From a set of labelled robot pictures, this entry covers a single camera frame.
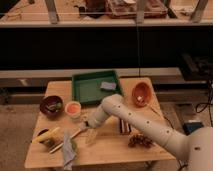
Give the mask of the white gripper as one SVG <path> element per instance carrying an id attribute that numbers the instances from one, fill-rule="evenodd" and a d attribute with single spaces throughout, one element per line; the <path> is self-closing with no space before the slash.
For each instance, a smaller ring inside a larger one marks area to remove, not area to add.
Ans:
<path id="1" fill-rule="evenodd" d="M 100 127 L 108 118 L 109 115 L 103 110 L 102 106 L 99 105 L 94 112 L 88 115 L 87 122 L 91 128 L 97 128 Z M 89 129 L 87 131 L 85 143 L 87 145 L 94 143 L 97 134 L 98 131 L 96 129 Z"/>

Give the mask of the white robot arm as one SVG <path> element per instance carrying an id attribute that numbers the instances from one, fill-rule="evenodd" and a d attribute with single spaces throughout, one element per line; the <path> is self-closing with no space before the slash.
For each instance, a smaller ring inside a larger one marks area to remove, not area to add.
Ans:
<path id="1" fill-rule="evenodd" d="M 135 113 L 124 104 L 124 98 L 119 94 L 105 97 L 88 115 L 88 125 L 91 128 L 100 127 L 111 115 L 144 133 L 176 159 L 187 162 L 187 171 L 213 171 L 213 127 L 202 127 L 184 135 Z"/>

